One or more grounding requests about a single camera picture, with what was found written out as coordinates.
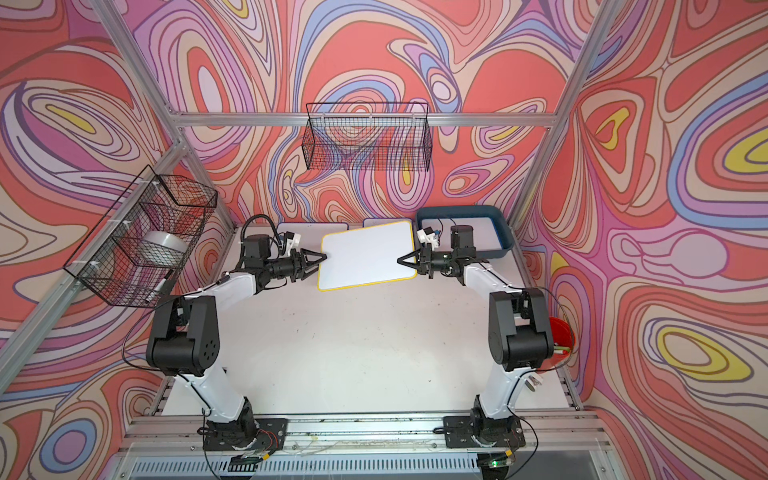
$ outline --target black joint housing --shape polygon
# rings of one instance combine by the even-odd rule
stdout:
[[[554,353],[549,311],[540,289],[521,293],[493,292],[488,305],[488,347],[493,360],[512,370],[530,366],[537,369]],[[530,319],[515,325],[515,314]]]
[[[157,309],[147,343],[147,363],[164,374],[203,376],[219,356],[216,297],[182,296]]]
[[[243,242],[243,266],[261,268],[272,254],[269,235],[249,235]]]
[[[475,258],[478,254],[475,248],[475,234],[469,225],[454,225],[451,227],[451,248],[454,257]]]

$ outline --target swirly wallpaper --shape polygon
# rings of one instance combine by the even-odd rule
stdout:
[[[301,128],[189,127],[236,223],[361,223],[413,217],[432,205],[495,205],[506,214],[541,141],[541,127],[460,127],[453,153],[435,147],[429,172],[307,170]]]
[[[768,477],[767,111],[765,2],[628,2],[517,225],[631,478]]]
[[[315,101],[424,101],[432,112],[552,112],[591,25],[581,2],[206,2],[131,5],[124,20],[171,107],[301,112]],[[543,129],[432,129],[429,172],[306,171],[302,128],[187,137],[233,219],[361,222],[428,205],[509,212]]]
[[[86,0],[0,2],[0,348],[168,139]],[[183,168],[177,172],[184,174]],[[215,216],[177,288],[206,283]],[[142,315],[83,292],[0,396],[0,478],[97,478],[161,378],[124,366]],[[141,355],[145,320],[128,340]]]

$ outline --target black wire basket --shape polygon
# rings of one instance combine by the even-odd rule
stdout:
[[[155,174],[91,258],[71,261],[96,227],[64,269],[110,305],[154,306],[178,280],[217,199],[213,188],[194,180]]]
[[[307,170],[429,170],[429,104],[319,102],[306,104],[306,113]]]

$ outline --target aluminum rail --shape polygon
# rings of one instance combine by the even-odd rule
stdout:
[[[531,162],[531,168],[528,175],[525,176],[523,184],[520,187],[520,194],[512,207],[508,223],[513,224],[522,220],[523,213],[530,205],[536,192],[544,169],[549,163],[550,158],[557,151],[558,143],[568,125],[568,118],[576,105],[578,95],[587,81],[589,73],[594,65],[598,54],[603,47],[605,38],[613,26],[616,15],[624,6],[625,0],[604,0],[600,4],[600,9],[594,17],[592,26],[584,41],[584,47],[579,52],[574,70],[565,85],[565,90],[561,96],[560,103],[555,109],[557,121],[541,141],[538,147],[536,157]]]
[[[407,117],[409,114],[332,114],[324,116],[337,117]],[[183,113],[170,114],[171,120],[177,127],[303,127],[306,125],[306,113]],[[555,125],[555,114],[428,114],[427,119],[432,127],[495,127],[504,125],[520,125],[526,127],[552,127]]]
[[[112,0],[91,0],[91,6],[112,39],[114,46],[122,55],[131,77],[144,94],[147,95],[147,99],[152,105],[157,119],[165,127],[171,138],[179,142],[186,151],[187,166],[190,168],[195,180],[215,188],[210,175],[208,175],[203,163],[197,156],[197,152],[190,146],[187,136],[184,134],[184,129],[179,128],[171,119],[170,105],[166,101],[165,96],[163,96],[160,85],[155,81],[154,75],[141,54],[134,36],[125,24],[123,16],[114,7]],[[234,231],[234,223],[232,223],[229,212],[221,201],[217,204],[217,212],[224,226],[228,230]]]
[[[604,424],[593,412],[573,410],[521,410],[518,414],[528,420],[539,439],[539,450],[612,450]],[[443,452],[446,450],[442,427],[446,415],[468,415],[467,412],[379,413],[379,414],[308,414],[259,415],[260,418],[288,418],[286,453],[296,450],[328,447],[325,453],[378,452]],[[121,444],[127,451],[135,445],[154,444],[158,455],[168,455],[175,449],[189,451],[189,445],[202,445],[197,429],[203,417],[156,415],[137,417],[128,426]],[[527,446],[535,444],[530,427],[523,422]],[[491,452],[499,448],[450,449],[451,451]]]
[[[183,149],[178,143],[172,145],[170,150],[165,152],[154,165],[155,171],[158,173],[172,171],[183,153]],[[115,220],[122,220],[125,217],[147,185],[139,184],[134,188],[131,195],[114,212],[110,218],[111,221],[108,221],[82,250],[81,255],[77,258],[78,261],[88,260],[96,253],[96,250],[119,224]],[[11,334],[8,341],[0,349],[0,394],[11,385],[82,288],[83,284],[80,281],[62,270],[58,282],[45,294],[43,300],[38,303],[16,331]]]

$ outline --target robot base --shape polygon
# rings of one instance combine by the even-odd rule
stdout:
[[[282,450],[286,439],[288,419],[254,419],[250,402],[246,399],[236,420],[228,423],[206,421],[203,450],[206,452],[233,452],[235,450]],[[259,432],[266,430],[272,435]]]
[[[520,419],[489,419],[482,413],[479,396],[469,416],[446,416],[442,419],[445,446],[449,449],[504,447],[517,450],[525,447]]]

